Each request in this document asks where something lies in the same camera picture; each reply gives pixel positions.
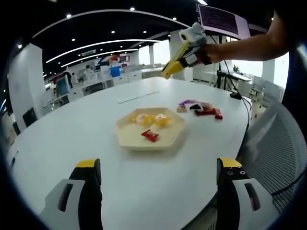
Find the mesh chair back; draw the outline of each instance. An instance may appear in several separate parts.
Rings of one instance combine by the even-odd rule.
[[[272,194],[295,181],[305,169],[306,160],[306,142],[295,119],[280,102],[271,102],[247,131],[242,144],[241,161],[248,175]],[[279,212],[290,201],[295,186],[274,196]]]

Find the hexagonal wooden tray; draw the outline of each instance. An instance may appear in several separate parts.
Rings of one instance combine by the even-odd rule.
[[[165,127],[159,127],[155,124],[150,126],[141,126],[131,121],[131,117],[140,114],[164,114],[171,119],[168,121]],[[166,150],[176,144],[176,140],[184,130],[184,127],[185,120],[168,108],[135,109],[116,122],[116,131],[119,144],[129,150],[136,151]],[[156,134],[159,134],[156,142],[151,142],[141,135],[141,133],[148,129]]]

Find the computer screen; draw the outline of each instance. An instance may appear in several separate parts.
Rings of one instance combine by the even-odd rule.
[[[119,56],[119,60],[120,62],[128,62],[130,59],[128,55],[125,55],[125,56]]]
[[[68,81],[66,80],[66,77],[62,77],[57,80],[57,87],[59,95],[65,95],[69,92],[69,85]]]
[[[238,15],[205,5],[198,5],[198,13],[199,21],[205,30],[238,39],[250,37],[247,21]]]

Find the human arm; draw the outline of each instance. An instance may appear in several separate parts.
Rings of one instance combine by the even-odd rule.
[[[284,24],[274,12],[274,20],[266,34],[218,45],[208,44],[204,49],[211,62],[217,63],[232,59],[266,61],[285,54],[289,46]]]

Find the yellow robot part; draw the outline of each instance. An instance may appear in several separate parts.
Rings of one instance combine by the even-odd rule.
[[[235,159],[221,157],[220,160],[223,163],[223,168],[242,167],[242,165],[239,162],[237,162]]]
[[[180,48],[179,52],[166,64],[161,73],[161,77],[169,79],[171,74],[178,73],[183,70],[183,66],[177,60],[185,54],[188,48],[189,43],[186,41]]]
[[[76,168],[93,168],[96,160],[97,159],[88,159],[88,160],[80,161],[76,165]]]

